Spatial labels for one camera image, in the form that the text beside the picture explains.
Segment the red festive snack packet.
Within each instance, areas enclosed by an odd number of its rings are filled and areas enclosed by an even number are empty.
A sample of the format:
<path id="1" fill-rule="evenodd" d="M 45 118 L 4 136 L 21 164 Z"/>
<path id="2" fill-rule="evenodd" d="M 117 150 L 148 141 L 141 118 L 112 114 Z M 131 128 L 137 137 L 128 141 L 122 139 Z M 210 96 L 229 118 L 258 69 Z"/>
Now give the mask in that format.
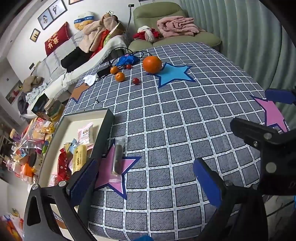
<path id="1" fill-rule="evenodd" d="M 68 171 L 67 153 L 64 148 L 60 149 L 58 157 L 57 181 L 68 181 L 70 173 Z"/>

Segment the yellow corn snack packet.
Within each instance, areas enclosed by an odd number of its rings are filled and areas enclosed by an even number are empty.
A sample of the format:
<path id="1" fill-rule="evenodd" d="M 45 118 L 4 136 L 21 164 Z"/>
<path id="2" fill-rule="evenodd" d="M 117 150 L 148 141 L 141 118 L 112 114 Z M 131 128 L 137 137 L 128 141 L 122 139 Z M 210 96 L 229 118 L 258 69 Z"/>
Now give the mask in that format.
<path id="1" fill-rule="evenodd" d="M 73 172 L 80 171 L 86 163 L 87 147 L 86 145 L 79 145 L 74 150 L 73 155 Z"/>

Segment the pink cranberry crisp packet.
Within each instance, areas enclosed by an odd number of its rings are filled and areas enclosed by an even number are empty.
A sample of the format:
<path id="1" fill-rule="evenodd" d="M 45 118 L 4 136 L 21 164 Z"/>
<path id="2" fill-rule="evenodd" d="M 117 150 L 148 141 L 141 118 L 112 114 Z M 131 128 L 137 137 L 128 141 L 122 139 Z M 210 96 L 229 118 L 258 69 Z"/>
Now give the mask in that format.
<path id="1" fill-rule="evenodd" d="M 86 126 L 77 130 L 78 143 L 80 145 L 93 144 L 93 123 L 88 123 Z"/>

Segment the clear-wrapped dark snack stick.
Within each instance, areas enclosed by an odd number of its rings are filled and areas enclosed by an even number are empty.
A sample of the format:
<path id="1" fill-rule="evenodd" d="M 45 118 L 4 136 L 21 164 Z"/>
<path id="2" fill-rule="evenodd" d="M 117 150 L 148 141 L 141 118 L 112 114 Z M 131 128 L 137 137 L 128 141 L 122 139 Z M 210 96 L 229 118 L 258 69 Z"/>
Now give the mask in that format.
<path id="1" fill-rule="evenodd" d="M 116 138 L 114 143 L 114 153 L 111 163 L 111 173 L 109 182 L 110 183 L 119 183 L 121 181 L 121 173 L 122 173 L 122 158 L 123 151 L 125 149 L 125 137 Z"/>

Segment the pile of bagged snacks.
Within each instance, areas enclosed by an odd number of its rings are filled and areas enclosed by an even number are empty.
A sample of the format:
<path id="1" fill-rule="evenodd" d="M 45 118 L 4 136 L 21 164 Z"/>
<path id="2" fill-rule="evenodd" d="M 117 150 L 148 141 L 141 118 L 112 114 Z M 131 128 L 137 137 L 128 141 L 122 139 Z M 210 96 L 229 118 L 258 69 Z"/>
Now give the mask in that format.
<path id="1" fill-rule="evenodd" d="M 42 118 L 31 120 L 22 134 L 12 129 L 12 153 L 5 159 L 8 171 L 27 184 L 36 183 L 54 132 L 55 124 Z"/>

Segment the pink star cutout right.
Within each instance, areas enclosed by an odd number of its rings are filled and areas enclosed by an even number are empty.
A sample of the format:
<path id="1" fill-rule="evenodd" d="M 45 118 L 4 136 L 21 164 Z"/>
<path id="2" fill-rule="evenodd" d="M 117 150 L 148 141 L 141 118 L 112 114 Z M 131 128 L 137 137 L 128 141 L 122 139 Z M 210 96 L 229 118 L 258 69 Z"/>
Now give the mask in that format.
<path id="1" fill-rule="evenodd" d="M 285 118 L 280 110 L 276 107 L 276 104 L 268 100 L 267 98 L 259 98 L 251 95 L 251 97 L 262 107 L 264 110 L 264 125 L 269 127 L 277 126 L 282 132 L 289 131 Z"/>

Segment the pink star cutout near tray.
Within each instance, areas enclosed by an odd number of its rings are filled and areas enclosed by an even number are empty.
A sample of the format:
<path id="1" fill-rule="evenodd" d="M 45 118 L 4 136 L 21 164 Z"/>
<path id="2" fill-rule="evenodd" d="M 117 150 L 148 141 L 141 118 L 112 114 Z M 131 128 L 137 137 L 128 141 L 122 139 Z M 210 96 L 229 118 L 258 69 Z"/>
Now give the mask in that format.
<path id="1" fill-rule="evenodd" d="M 98 176 L 95 181 L 94 190 L 100 190 L 104 187 L 109 187 L 123 199 L 127 199 L 125 175 L 128 171 L 140 161 L 142 156 L 123 156 L 121 161 L 121 170 L 119 174 L 113 174 L 112 163 L 115 155 L 115 144 L 112 143 L 111 147 L 102 160 L 98 168 Z"/>

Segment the green-sided cardboard tray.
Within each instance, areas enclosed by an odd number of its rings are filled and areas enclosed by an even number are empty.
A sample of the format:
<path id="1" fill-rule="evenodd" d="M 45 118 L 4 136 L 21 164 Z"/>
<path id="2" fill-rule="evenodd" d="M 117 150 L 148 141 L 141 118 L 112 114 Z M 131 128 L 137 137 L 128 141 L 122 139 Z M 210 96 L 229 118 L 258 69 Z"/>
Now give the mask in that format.
<path id="1" fill-rule="evenodd" d="M 94 143 L 86 145 L 87 159 L 95 158 L 100 160 L 106 148 L 113 120 L 114 115 L 108 108 L 86 110 L 64 115 L 49 143 L 37 183 L 41 187 L 49 187 L 58 183 L 58 157 L 62 148 L 67 153 L 68 171 L 70 175 L 73 173 L 74 150 L 79 145 L 77 130 L 86 126 L 88 123 L 93 123 Z"/>

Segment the stacked tin jar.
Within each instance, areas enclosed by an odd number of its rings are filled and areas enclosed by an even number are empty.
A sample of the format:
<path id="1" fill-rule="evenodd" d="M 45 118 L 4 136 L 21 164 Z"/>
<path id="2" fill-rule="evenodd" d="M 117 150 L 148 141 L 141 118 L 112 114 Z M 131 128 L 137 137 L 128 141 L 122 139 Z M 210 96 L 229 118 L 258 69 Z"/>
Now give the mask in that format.
<path id="1" fill-rule="evenodd" d="M 51 98 L 45 104 L 44 109 L 49 119 L 52 122 L 57 123 L 63 114 L 65 106 L 59 100 Z"/>

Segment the grey checkered tablecloth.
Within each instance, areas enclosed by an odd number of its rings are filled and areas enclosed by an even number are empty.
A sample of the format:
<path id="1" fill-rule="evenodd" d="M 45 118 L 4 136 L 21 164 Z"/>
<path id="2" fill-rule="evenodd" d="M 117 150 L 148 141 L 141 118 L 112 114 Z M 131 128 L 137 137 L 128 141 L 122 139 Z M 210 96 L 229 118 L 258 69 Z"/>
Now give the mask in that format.
<path id="1" fill-rule="evenodd" d="M 158 77 L 137 64 L 123 72 L 124 82 L 108 75 L 66 106 L 66 113 L 110 109 L 114 122 L 106 147 L 125 137 L 125 155 L 142 156 L 125 175 L 126 200 L 104 187 L 87 202 L 90 231 L 114 240 L 198 236 L 215 212 L 193 172 L 199 157 L 237 186 L 259 181 L 259 151 L 234 136 L 230 122 L 237 117 L 264 124 L 264 110 L 251 97 L 265 98 L 261 86 L 204 44 L 171 44 L 149 53 L 164 64 L 192 66 L 187 73 L 195 82 L 158 88 Z"/>

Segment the brown star cutout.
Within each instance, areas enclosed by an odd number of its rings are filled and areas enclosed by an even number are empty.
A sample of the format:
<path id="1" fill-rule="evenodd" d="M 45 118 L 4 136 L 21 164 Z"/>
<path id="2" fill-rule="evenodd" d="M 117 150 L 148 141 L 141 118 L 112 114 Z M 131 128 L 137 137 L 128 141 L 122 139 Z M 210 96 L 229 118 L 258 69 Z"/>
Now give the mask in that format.
<path id="1" fill-rule="evenodd" d="M 75 102 L 78 102 L 82 93 L 89 88 L 90 86 L 86 83 L 81 84 L 79 87 L 75 87 L 69 99 L 73 99 Z"/>

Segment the blue star cutout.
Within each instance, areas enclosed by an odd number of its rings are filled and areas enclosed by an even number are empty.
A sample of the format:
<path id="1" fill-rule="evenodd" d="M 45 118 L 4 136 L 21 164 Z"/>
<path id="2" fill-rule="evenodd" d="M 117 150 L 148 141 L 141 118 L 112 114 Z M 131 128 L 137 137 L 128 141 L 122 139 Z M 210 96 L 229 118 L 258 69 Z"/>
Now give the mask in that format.
<path id="1" fill-rule="evenodd" d="M 165 63 L 160 72 L 155 74 L 149 74 L 158 77 L 158 88 L 162 88 L 165 85 L 175 81 L 175 80 L 183 80 L 189 82 L 195 82 L 194 78 L 192 78 L 187 71 L 192 66 L 183 65 L 183 66 L 175 66 L 171 63 Z"/>

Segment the white crumpled tissue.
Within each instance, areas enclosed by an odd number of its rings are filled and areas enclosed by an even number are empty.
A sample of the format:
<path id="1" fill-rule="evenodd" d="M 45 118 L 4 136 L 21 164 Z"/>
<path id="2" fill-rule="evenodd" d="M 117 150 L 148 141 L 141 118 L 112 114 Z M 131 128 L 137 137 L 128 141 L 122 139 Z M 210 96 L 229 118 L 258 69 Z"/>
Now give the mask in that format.
<path id="1" fill-rule="evenodd" d="M 87 75 L 83 78 L 84 83 L 88 86 L 92 86 L 97 80 L 99 80 L 97 75 Z"/>

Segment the grey sofa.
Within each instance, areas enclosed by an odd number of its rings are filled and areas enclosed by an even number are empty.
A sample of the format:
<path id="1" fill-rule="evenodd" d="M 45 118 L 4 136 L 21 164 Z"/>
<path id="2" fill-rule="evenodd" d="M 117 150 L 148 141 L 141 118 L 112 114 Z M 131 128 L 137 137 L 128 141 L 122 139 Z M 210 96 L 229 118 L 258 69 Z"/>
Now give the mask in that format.
<path id="1" fill-rule="evenodd" d="M 74 47 L 68 55 L 63 56 L 66 46 Z M 45 94 L 49 99 L 65 101 L 70 97 L 70 87 L 91 68 L 107 60 L 114 49 L 126 47 L 123 35 L 111 33 L 111 39 L 95 53 L 84 53 L 80 45 L 74 45 L 70 38 L 47 58 L 40 62 L 23 81 L 23 93 L 18 98 L 18 112 L 24 118 L 34 118 L 33 106 L 37 99 Z"/>

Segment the small mandarin near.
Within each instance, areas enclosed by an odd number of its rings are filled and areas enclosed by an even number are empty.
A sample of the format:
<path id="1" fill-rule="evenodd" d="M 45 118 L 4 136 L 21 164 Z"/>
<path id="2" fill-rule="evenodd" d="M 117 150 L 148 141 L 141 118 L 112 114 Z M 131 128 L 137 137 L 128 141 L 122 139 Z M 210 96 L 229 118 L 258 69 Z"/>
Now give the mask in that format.
<path id="1" fill-rule="evenodd" d="M 115 80 L 118 82 L 123 82 L 125 80 L 125 74 L 122 72 L 118 72 L 116 73 L 116 75 L 114 75 Z"/>

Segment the small mandarin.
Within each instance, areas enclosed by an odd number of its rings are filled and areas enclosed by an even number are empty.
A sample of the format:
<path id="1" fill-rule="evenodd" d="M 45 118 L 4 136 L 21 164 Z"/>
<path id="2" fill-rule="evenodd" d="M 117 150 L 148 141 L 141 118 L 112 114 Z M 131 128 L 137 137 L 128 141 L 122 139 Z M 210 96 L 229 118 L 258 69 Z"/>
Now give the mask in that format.
<path id="1" fill-rule="evenodd" d="M 116 75 L 119 72 L 119 68 L 117 66 L 113 66 L 110 68 L 110 73 L 112 75 Z"/>
<path id="2" fill-rule="evenodd" d="M 114 75 L 115 80 L 118 82 L 123 82 L 125 80 L 125 74 L 122 72 L 118 72 L 116 73 L 116 75 Z"/>

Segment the black power adapter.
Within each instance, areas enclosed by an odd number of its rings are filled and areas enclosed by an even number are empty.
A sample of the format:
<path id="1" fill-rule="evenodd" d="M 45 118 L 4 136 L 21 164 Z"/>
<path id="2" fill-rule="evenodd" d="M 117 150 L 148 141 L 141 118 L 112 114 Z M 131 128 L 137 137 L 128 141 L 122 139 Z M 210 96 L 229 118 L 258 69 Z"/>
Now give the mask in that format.
<path id="1" fill-rule="evenodd" d="M 104 78 L 110 74 L 110 70 L 111 70 L 111 67 L 109 65 L 105 66 L 104 68 L 99 69 L 96 75 L 98 78 Z"/>

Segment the cherry tomato near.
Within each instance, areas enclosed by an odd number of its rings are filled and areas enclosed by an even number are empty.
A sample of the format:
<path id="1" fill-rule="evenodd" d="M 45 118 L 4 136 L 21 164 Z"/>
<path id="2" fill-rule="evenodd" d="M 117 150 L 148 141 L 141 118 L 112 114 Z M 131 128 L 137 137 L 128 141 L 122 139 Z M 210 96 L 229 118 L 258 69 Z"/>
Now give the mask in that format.
<path id="1" fill-rule="evenodd" d="M 140 80 L 138 78 L 133 78 L 132 82 L 133 82 L 134 85 L 140 84 Z"/>

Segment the small mandarin far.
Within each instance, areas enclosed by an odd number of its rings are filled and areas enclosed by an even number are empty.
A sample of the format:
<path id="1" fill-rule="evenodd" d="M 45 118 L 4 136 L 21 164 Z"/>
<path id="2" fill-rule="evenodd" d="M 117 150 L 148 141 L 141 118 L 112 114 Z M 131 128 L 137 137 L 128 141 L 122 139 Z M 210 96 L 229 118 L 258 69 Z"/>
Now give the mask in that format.
<path id="1" fill-rule="evenodd" d="M 110 73 L 112 75 L 116 75 L 119 72 L 119 68 L 117 66 L 113 66 L 110 68 Z"/>

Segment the large orange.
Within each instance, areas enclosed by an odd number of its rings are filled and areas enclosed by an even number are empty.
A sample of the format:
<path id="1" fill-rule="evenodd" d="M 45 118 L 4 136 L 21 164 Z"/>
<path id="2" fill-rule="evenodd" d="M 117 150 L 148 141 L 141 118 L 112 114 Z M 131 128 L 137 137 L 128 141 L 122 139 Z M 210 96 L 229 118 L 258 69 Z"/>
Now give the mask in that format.
<path id="1" fill-rule="evenodd" d="M 144 58 L 143 69 L 149 74 L 159 73 L 162 69 L 162 61 L 157 56 L 148 56 Z"/>

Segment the pink blanket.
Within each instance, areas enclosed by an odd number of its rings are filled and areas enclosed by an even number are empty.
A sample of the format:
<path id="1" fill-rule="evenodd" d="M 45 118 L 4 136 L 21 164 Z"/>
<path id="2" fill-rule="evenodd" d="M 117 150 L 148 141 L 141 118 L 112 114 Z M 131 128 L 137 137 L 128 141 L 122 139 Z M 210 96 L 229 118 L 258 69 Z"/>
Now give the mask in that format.
<path id="1" fill-rule="evenodd" d="M 175 36 L 194 37 L 200 32 L 205 32 L 203 28 L 194 23 L 194 18 L 184 16 L 167 16 L 157 21 L 157 27 L 164 38 Z"/>

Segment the black folded clothing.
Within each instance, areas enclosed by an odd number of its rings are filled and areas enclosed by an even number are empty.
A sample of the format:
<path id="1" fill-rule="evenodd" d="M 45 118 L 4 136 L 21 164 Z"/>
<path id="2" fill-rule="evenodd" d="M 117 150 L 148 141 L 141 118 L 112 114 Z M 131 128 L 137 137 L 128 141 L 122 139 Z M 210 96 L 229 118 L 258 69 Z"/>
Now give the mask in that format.
<path id="1" fill-rule="evenodd" d="M 76 47 L 71 53 L 61 60 L 61 66 L 66 69 L 67 73 L 70 73 L 86 63 L 93 52 L 85 53 L 79 47 Z"/>

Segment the blue crumpled bag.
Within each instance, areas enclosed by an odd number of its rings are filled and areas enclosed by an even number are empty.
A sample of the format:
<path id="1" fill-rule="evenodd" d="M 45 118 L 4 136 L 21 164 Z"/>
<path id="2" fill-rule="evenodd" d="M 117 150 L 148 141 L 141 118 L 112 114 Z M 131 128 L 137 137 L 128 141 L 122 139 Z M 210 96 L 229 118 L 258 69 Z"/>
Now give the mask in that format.
<path id="1" fill-rule="evenodd" d="M 116 66 L 126 66 L 126 65 L 133 65 L 137 64 L 140 61 L 140 58 L 134 56 L 132 54 L 126 54 L 119 58 Z"/>

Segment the red white plush toy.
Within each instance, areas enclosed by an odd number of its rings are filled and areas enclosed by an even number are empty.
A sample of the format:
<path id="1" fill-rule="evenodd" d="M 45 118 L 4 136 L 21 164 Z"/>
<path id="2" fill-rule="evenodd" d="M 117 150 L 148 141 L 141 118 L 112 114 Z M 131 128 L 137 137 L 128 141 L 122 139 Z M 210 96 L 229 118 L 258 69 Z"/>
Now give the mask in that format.
<path id="1" fill-rule="evenodd" d="M 161 34 L 154 28 L 142 26 L 138 28 L 137 33 L 133 35 L 134 40 L 145 40 L 150 43 L 155 43 L 161 37 Z"/>

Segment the red embroidered cushion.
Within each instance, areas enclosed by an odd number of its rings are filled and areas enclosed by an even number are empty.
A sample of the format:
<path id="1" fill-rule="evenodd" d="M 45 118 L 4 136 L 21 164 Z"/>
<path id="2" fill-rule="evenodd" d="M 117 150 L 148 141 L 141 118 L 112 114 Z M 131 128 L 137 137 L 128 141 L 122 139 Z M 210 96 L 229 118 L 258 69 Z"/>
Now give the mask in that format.
<path id="1" fill-rule="evenodd" d="M 68 33 L 68 30 L 68 22 L 65 22 L 57 32 L 55 32 L 51 37 L 49 37 L 48 40 L 46 40 L 45 51 L 47 56 L 49 56 L 60 45 L 70 39 L 70 34 Z"/>

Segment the beige fleece coat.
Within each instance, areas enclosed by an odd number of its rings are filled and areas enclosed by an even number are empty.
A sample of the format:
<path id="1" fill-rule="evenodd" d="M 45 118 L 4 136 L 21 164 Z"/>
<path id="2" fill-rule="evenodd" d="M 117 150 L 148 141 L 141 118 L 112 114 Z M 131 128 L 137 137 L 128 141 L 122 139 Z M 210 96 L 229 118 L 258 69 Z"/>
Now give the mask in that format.
<path id="1" fill-rule="evenodd" d="M 115 15 L 105 14 L 101 20 L 94 21 L 86 25 L 83 32 L 83 39 L 79 43 L 79 48 L 84 53 L 94 52 L 102 39 L 105 30 L 113 30 L 118 24 L 118 18 Z"/>

